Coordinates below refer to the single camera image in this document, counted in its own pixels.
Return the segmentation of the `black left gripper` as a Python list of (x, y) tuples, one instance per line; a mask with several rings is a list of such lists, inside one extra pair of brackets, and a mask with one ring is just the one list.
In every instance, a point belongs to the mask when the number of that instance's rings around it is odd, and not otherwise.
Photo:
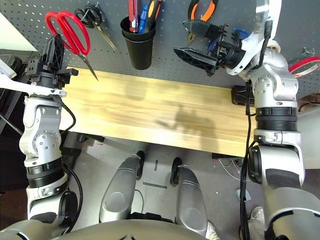
[(64, 56), (64, 41), (60, 34), (50, 38), (43, 49), (41, 61), (28, 62), (25, 75), (31, 83), (46, 88), (64, 88), (70, 83), (71, 76), (77, 76), (75, 68), (61, 69)]

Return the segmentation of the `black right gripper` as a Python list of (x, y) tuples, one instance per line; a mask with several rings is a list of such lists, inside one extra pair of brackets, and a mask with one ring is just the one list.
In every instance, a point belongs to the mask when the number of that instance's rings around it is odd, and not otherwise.
[(173, 51), (184, 62), (202, 69), (211, 77), (218, 68), (235, 68), (246, 51), (242, 49), (240, 34), (228, 24), (213, 25), (200, 19), (184, 21), (183, 26), (192, 34), (209, 38), (207, 54), (190, 47), (174, 47)]

